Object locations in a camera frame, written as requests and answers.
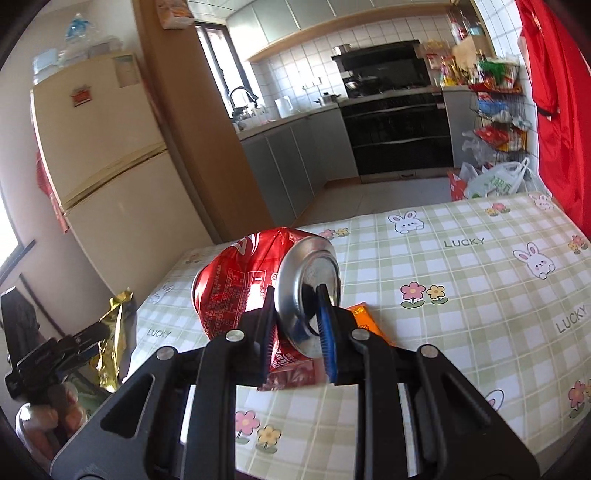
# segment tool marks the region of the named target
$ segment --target orange package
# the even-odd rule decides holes
[[[347,308],[347,310],[350,310],[351,312],[353,312],[353,316],[355,317],[355,322],[357,323],[357,326],[359,328],[364,328],[366,330],[369,330],[370,332],[375,333],[376,335],[379,335],[380,337],[382,337],[391,346],[396,346],[396,344],[394,342],[389,340],[388,337],[386,337],[384,335],[382,330],[379,329],[378,324],[375,323],[373,318],[371,318],[371,315],[368,310],[368,305],[365,302],[358,303],[357,305],[353,305],[352,307]]]

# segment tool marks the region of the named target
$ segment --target checkered tablecloth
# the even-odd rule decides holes
[[[342,306],[368,303],[399,346],[437,345],[540,453],[591,409],[591,248],[563,212],[535,200],[467,200],[302,230],[332,241]],[[225,246],[187,253],[140,307],[131,371],[161,346],[207,343],[191,283]],[[353,478],[356,406],[353,387],[238,388],[237,468],[273,480]]]

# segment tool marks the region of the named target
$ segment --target kitchen faucet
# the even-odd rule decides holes
[[[238,115],[244,113],[244,110],[246,109],[246,107],[241,106],[241,107],[236,107],[236,104],[234,103],[234,100],[232,99],[232,95],[234,94],[234,92],[236,92],[237,90],[244,90],[246,92],[246,96],[248,97],[248,99],[253,102],[255,104],[255,108],[258,106],[257,100],[258,97],[252,93],[249,89],[247,89],[246,87],[240,86],[240,87],[236,87],[234,88],[234,90],[232,90],[229,94],[228,94],[228,100],[230,100],[230,104],[232,105],[232,110],[233,110],[233,117],[237,118]]]

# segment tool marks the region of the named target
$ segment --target plastic bag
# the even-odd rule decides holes
[[[468,186],[468,182],[475,179],[478,176],[478,172],[473,165],[464,162],[460,169],[460,176],[454,174],[454,172],[447,172],[449,178],[449,187],[452,194],[452,201],[457,202],[458,200],[464,199],[464,192]]]
[[[487,143],[480,140],[473,131],[464,132],[462,135],[467,139],[462,145],[462,150],[464,152],[472,150],[474,160],[476,160],[479,165],[484,165],[487,162],[501,163],[506,162],[509,159],[507,153],[495,151]]]
[[[490,194],[504,196],[516,193],[523,182],[529,163],[529,157],[525,157],[521,163],[507,162],[492,167],[468,182],[465,191],[466,198],[486,197]]]

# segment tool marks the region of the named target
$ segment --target refrigerator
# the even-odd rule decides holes
[[[35,85],[31,111],[51,186],[107,287],[144,301],[188,249],[212,245],[170,158],[138,66],[116,52]]]

